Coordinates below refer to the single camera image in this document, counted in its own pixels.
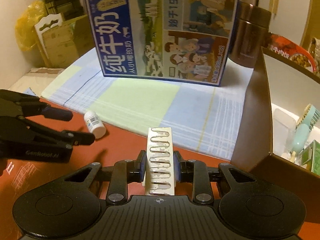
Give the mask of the white hair claw clip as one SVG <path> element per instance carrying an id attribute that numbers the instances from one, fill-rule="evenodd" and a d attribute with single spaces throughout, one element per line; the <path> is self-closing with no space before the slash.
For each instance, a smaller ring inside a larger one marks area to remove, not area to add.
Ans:
<path id="1" fill-rule="evenodd" d="M 175 194 L 174 151 L 170 127 L 149 128 L 144 177 L 145 195 Z"/>

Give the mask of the yellow plastic bag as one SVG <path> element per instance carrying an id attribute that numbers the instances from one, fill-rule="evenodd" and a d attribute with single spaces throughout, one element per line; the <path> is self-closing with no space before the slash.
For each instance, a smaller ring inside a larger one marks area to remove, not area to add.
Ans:
<path id="1" fill-rule="evenodd" d="M 36 0 L 18 18 L 15 25 L 15 38 L 21 51 L 30 51 L 35 46 L 34 25 L 47 16 L 43 1 Z"/>

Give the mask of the red printed mat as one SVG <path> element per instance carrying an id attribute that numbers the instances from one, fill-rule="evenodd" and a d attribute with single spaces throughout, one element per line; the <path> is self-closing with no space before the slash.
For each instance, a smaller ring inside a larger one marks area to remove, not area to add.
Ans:
<path id="1" fill-rule="evenodd" d="M 270 101 L 263 97 L 246 97 L 231 162 L 302 198 L 307 218 L 300 237 L 319 239 L 319 177 L 272 153 L 271 124 Z M 67 164 L 9 161 L 1 176 L 1 239 L 20 238 L 11 212 L 21 194 L 93 161 L 109 166 L 121 159 L 133 159 L 146 147 L 146 139 L 139 135 L 113 126 L 108 126 L 108 131 L 108 136 L 93 145 L 76 147 Z"/>

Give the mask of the cardboard boxes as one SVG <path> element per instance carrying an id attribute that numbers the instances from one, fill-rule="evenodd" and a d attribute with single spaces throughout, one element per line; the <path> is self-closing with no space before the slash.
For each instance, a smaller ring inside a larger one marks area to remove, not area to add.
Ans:
<path id="1" fill-rule="evenodd" d="M 87 15 L 64 21 L 61 14 L 50 14 L 33 30 L 47 68 L 67 68 L 95 46 Z"/>

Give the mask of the red instant rice bowl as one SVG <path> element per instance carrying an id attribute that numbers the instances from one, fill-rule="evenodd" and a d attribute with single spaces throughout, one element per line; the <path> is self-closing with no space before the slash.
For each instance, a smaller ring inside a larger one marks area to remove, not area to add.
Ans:
<path id="1" fill-rule="evenodd" d="M 319 68 L 315 59 L 307 50 L 289 39 L 277 34 L 268 33 L 266 37 L 266 47 L 319 77 Z"/>

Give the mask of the beige quilted cover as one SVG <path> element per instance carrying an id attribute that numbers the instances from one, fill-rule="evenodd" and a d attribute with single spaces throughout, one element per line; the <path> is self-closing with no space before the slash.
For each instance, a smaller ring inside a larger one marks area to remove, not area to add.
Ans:
<path id="1" fill-rule="evenodd" d="M 313 37 L 310 40 L 308 47 L 309 54 L 313 57 L 314 61 L 319 64 L 320 61 L 320 40 Z"/>

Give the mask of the plaid pastel cloth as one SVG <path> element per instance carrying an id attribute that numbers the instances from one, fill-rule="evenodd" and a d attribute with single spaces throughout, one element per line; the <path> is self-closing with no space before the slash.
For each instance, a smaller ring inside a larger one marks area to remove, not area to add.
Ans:
<path id="1" fill-rule="evenodd" d="M 252 73 L 228 61 L 219 87 L 104 77 L 92 49 L 42 97 L 79 113 L 94 111 L 104 122 L 140 135 L 150 127 L 170 127 L 176 146 L 230 160 Z"/>

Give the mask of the brown thermos jar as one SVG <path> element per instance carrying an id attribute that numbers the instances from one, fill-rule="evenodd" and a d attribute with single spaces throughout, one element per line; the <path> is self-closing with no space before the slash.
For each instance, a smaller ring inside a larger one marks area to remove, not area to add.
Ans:
<path id="1" fill-rule="evenodd" d="M 239 2 L 228 57 L 241 66 L 253 68 L 270 20 L 270 11 Z"/>

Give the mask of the clear plastic case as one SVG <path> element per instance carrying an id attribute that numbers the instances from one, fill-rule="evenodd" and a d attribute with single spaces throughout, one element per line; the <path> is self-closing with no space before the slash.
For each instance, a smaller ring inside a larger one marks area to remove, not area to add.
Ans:
<path id="1" fill-rule="evenodd" d="M 291 151 L 296 130 L 296 121 L 280 109 L 273 113 L 273 152 L 281 156 Z"/>

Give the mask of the blue milk carton box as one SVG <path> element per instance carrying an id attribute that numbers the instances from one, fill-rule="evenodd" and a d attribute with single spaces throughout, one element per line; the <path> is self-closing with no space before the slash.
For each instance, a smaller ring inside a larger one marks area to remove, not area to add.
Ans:
<path id="1" fill-rule="evenodd" d="M 239 0 L 85 0 L 105 77 L 219 86 Z"/>

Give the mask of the light blue handheld fan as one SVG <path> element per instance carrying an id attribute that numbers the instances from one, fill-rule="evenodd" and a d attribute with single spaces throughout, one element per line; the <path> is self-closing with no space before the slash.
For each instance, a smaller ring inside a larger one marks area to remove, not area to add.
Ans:
<path id="1" fill-rule="evenodd" d="M 304 109 L 303 115 L 297 121 L 295 135 L 291 144 L 291 153 L 299 154 L 303 150 L 309 134 L 318 121 L 319 110 L 313 104 L 308 104 Z"/>

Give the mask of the green medicine box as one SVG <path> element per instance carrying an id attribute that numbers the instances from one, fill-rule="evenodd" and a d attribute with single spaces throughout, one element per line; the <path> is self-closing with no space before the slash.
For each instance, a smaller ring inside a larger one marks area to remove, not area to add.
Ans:
<path id="1" fill-rule="evenodd" d="M 298 156 L 298 164 L 316 175 L 320 175 L 319 142 L 312 141 Z"/>

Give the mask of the white pill bottle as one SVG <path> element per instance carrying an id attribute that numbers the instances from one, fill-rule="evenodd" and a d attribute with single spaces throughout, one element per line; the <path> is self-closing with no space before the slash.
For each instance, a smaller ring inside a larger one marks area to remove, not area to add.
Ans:
<path id="1" fill-rule="evenodd" d="M 87 111 L 84 114 L 84 121 L 89 133 L 92 133 L 96 139 L 100 139 L 106 134 L 106 127 L 94 111 Z"/>

